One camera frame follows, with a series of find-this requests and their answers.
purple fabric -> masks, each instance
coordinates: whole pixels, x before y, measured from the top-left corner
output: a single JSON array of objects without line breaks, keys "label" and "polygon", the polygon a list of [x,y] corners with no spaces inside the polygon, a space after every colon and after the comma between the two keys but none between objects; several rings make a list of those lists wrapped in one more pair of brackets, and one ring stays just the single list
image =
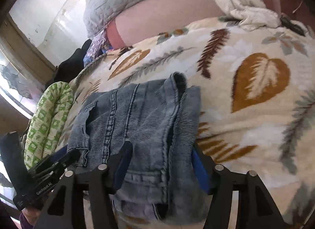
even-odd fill
[{"label": "purple fabric", "polygon": [[101,31],[92,39],[92,44],[83,58],[84,68],[97,58],[99,50],[101,50],[103,54],[106,54],[107,51],[114,50],[108,40],[106,30]]},{"label": "purple fabric", "polygon": [[33,229],[33,226],[28,223],[23,213],[21,213],[20,215],[20,223],[21,223],[22,229]]}]

pink fabric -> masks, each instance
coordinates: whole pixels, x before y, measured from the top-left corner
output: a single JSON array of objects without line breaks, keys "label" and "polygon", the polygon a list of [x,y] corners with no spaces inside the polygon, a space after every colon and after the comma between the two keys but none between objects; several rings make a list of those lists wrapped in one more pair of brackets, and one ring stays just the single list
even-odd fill
[{"label": "pink fabric", "polygon": [[117,31],[115,19],[108,24],[106,31],[107,38],[114,49],[120,49],[126,46]]},{"label": "pink fabric", "polygon": [[191,22],[222,15],[213,0],[143,0],[120,13],[115,19],[117,30],[112,22],[107,35],[113,47],[122,47],[122,42],[130,46]]}]

white wall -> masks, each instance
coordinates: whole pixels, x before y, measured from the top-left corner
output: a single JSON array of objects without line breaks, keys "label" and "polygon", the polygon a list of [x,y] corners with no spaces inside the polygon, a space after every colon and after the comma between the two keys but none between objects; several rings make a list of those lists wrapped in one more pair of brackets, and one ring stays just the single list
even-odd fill
[{"label": "white wall", "polygon": [[55,66],[87,40],[85,0],[17,0],[10,15],[26,37]]}]

metal pin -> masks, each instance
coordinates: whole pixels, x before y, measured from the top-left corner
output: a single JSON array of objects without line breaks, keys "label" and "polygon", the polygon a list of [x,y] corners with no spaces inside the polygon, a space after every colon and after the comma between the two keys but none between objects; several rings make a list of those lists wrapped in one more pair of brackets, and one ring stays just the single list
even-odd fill
[{"label": "metal pin", "polygon": [[249,171],[249,174],[250,174],[252,177],[257,176],[257,172],[256,172],[255,170],[250,170],[250,171]]},{"label": "metal pin", "polygon": [[101,164],[97,167],[99,170],[105,170],[107,169],[107,165],[106,164]]},{"label": "metal pin", "polygon": [[215,166],[215,169],[218,171],[222,171],[224,169],[224,167],[221,164],[218,164]]},{"label": "metal pin", "polygon": [[65,173],[66,177],[71,177],[73,175],[73,171],[69,170]]}]

green printed towel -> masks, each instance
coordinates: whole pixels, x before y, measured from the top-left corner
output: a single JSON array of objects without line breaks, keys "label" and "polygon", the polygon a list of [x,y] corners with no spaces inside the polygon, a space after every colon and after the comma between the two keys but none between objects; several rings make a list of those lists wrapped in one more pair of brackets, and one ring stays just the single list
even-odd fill
[{"label": "green printed towel", "polygon": [[73,92],[66,82],[56,82],[43,93],[27,132],[24,149],[27,169],[55,151],[72,102]]}]

